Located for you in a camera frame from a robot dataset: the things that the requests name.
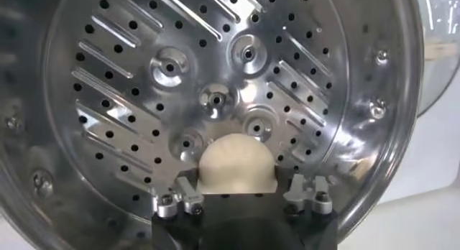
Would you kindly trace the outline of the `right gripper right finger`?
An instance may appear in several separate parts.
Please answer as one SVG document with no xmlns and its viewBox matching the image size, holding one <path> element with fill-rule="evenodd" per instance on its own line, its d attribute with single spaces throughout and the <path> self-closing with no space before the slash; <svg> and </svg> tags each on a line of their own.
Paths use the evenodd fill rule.
<svg viewBox="0 0 460 250">
<path fill-rule="evenodd" d="M 333 213 L 333 202 L 326 177 L 316 175 L 306 177 L 299 170 L 277 169 L 278 189 L 295 213 L 304 211 L 308 206 L 318 215 Z"/>
</svg>

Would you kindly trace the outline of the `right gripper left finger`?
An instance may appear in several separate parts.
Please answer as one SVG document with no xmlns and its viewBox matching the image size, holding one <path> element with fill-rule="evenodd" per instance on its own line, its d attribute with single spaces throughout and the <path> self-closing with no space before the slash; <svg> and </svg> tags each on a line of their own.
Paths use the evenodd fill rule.
<svg viewBox="0 0 460 250">
<path fill-rule="evenodd" d="M 199 216 L 203 205 L 197 169 L 181 172 L 170 185 L 161 182 L 152 185 L 152 211 L 159 218 L 174 218 L 182 213 Z"/>
</svg>

